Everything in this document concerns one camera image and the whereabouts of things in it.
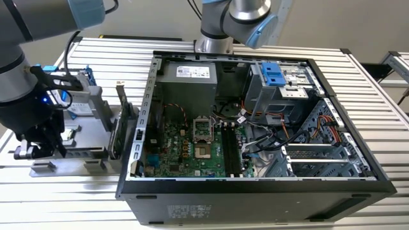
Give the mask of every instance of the slotted aluminum surface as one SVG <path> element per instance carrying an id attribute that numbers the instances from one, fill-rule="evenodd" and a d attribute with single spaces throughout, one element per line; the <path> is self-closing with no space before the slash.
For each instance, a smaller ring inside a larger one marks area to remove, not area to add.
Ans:
<path id="1" fill-rule="evenodd" d="M 118 105 L 117 81 L 125 82 L 128 99 L 141 103 L 151 51 L 185 51 L 191 42 L 84 38 L 69 53 L 69 68 L 89 64 L 104 99 Z M 382 90 L 338 49 L 266 46 L 251 50 L 235 46 L 237 55 L 313 58 L 338 95 L 351 120 L 398 193 L 335 223 L 291 225 L 171 226 L 171 229 L 409 229 L 409 131 Z M 0 140 L 0 226 L 1 229 L 137 229 L 138 222 L 125 202 L 114 200 L 118 176 L 30 178 L 29 161 L 14 161 L 8 151 L 17 141 L 10 131 Z"/>

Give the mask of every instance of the motherboard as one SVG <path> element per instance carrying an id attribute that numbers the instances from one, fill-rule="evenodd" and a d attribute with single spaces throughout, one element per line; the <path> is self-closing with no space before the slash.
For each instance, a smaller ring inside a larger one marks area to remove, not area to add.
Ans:
<path id="1" fill-rule="evenodd" d="M 231 137 L 225 137 L 223 132 L 234 132 Z M 226 177 L 231 170 L 231 162 L 243 177 L 253 177 L 251 162 L 241 159 L 239 151 L 246 142 L 242 126 L 223 128 L 222 125 L 211 125 L 209 132 L 205 123 L 197 122 L 197 126 L 189 123 L 187 128 L 179 123 L 167 122 L 162 134 L 159 154 L 147 155 L 146 176 L 149 177 Z M 195 141 L 193 137 L 210 135 L 207 141 Z"/>

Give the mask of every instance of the blue latch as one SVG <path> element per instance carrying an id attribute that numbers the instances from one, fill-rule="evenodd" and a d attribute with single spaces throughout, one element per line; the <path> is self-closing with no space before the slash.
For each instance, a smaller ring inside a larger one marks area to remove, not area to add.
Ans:
<path id="1" fill-rule="evenodd" d="M 285 86 L 286 81 L 277 63 L 261 63 L 261 72 L 267 86 Z"/>
<path id="2" fill-rule="evenodd" d="M 58 70 L 58 67 L 57 66 L 44 66 L 42 67 L 42 71 L 44 72 L 48 72 L 48 73 L 53 73 Z"/>

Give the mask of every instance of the red and black wires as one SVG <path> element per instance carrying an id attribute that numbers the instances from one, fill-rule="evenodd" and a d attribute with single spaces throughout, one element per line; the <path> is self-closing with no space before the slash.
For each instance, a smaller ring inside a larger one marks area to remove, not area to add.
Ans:
<path id="1" fill-rule="evenodd" d="M 177 108 L 179 108 L 182 114 L 183 114 L 183 121 L 185 121 L 185 126 L 187 127 L 187 117 L 186 117 L 186 112 L 183 110 L 182 107 L 178 106 L 178 104 L 165 104 L 163 107 L 166 108 L 167 106 L 175 106 Z"/>
<path id="2" fill-rule="evenodd" d="M 334 122 L 333 118 L 327 115 L 319 115 L 317 118 L 317 129 L 314 130 L 314 133 L 311 135 L 311 138 L 314 138 L 318 135 L 319 129 L 321 129 L 321 121 L 325 121 L 325 123 L 331 123 Z M 334 129 L 334 125 L 327 126 L 333 139 L 335 141 L 335 143 L 342 142 L 341 136 L 337 132 L 337 130 Z"/>

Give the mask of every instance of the open computer tower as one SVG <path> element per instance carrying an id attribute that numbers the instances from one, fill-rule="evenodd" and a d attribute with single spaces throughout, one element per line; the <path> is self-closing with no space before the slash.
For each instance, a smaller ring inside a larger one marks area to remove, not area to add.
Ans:
<path id="1" fill-rule="evenodd" d="M 142 225 L 335 221 L 393 193 L 311 59 L 154 52 L 117 187 Z"/>

